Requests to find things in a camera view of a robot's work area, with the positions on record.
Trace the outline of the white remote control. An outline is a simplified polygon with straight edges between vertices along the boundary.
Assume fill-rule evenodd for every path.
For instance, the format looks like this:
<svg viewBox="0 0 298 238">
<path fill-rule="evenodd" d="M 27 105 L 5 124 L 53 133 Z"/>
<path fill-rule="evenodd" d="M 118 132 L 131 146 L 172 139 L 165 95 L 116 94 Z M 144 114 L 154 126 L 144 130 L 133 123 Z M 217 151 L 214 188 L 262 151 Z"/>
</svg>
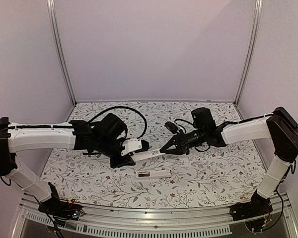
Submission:
<svg viewBox="0 0 298 238">
<path fill-rule="evenodd" d="M 145 177 L 145 178 L 139 178 L 138 177 L 138 173 L 136 174 L 135 178 L 137 179 L 164 179 L 164 178 L 170 178 L 172 177 L 172 172 L 171 170 L 159 170 L 159 171 L 155 171 L 155 170 L 148 170 L 145 172 L 150 172 L 150 176 L 149 177 Z"/>
</svg>

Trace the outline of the gold battery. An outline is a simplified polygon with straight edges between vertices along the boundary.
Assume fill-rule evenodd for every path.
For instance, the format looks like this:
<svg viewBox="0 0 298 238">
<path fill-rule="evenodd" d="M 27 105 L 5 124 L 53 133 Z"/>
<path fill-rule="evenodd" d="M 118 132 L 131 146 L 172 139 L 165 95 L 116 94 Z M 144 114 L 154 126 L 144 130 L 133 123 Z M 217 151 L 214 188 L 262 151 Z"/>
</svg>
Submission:
<svg viewBox="0 0 298 238">
<path fill-rule="evenodd" d="M 145 177 L 149 177 L 149 176 L 150 176 L 150 172 L 139 172 L 138 173 L 139 178 L 145 178 Z"/>
</svg>

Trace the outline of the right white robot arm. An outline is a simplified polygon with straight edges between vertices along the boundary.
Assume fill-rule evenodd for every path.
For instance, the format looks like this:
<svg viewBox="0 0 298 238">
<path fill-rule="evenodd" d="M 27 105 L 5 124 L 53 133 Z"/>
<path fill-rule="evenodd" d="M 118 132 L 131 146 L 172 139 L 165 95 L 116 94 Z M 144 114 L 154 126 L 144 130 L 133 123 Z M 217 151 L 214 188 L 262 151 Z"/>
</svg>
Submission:
<svg viewBox="0 0 298 238">
<path fill-rule="evenodd" d="M 193 147 L 207 143 L 208 146 L 226 147 L 249 140 L 270 139 L 274 146 L 274 157 L 266 171 L 262 182 L 253 194 L 254 200 L 247 205 L 251 216 L 258 216 L 266 208 L 278 185 L 282 183 L 295 164 L 298 156 L 298 124 L 283 107 L 277 107 L 270 114 L 232 122 L 225 121 L 216 125 L 211 111 L 198 108 L 191 112 L 194 131 L 184 133 L 176 131 L 175 126 L 166 123 L 166 127 L 174 134 L 159 150 L 171 155 L 189 154 Z"/>
</svg>

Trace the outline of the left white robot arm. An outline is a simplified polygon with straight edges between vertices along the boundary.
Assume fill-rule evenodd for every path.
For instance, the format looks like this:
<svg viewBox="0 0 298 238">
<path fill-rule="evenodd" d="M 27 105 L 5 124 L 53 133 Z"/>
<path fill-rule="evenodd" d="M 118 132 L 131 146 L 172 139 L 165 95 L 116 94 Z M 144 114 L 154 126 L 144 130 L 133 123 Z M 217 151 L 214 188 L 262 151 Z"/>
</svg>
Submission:
<svg viewBox="0 0 298 238">
<path fill-rule="evenodd" d="M 149 143 L 140 136 L 137 138 L 121 137 L 127 134 L 126 124 L 109 109 L 106 116 L 96 121 L 71 120 L 60 124 L 10 123 L 7 117 L 0 119 L 0 177 L 14 181 L 23 190 L 30 192 L 53 215 L 60 215 L 64 205 L 60 201 L 56 188 L 40 179 L 21 161 L 16 153 L 26 150 L 61 148 L 85 150 L 109 157 L 110 166 L 118 168 L 134 165 L 134 153 L 149 149 Z"/>
</svg>

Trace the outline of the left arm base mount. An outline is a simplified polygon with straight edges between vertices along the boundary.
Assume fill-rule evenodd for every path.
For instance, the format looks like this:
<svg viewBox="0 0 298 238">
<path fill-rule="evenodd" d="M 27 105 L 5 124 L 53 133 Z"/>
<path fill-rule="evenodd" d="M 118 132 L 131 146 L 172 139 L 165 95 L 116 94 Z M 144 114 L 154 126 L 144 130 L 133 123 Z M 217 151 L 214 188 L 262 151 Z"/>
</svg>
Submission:
<svg viewBox="0 0 298 238">
<path fill-rule="evenodd" d="M 63 220 L 78 220 L 85 214 L 82 206 L 76 204 L 74 199 L 62 201 L 54 197 L 40 202 L 39 211 Z"/>
</svg>

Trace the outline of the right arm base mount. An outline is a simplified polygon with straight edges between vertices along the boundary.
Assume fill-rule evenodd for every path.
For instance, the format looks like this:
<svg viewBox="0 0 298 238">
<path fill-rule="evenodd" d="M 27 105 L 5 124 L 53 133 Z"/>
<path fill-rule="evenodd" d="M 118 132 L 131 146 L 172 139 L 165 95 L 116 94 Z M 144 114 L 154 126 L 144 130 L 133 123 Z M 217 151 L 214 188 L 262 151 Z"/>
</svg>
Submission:
<svg viewBox="0 0 298 238">
<path fill-rule="evenodd" d="M 273 211 L 270 202 L 250 201 L 245 203 L 236 203 L 229 208 L 229 214 L 234 221 L 253 218 L 265 215 Z"/>
</svg>

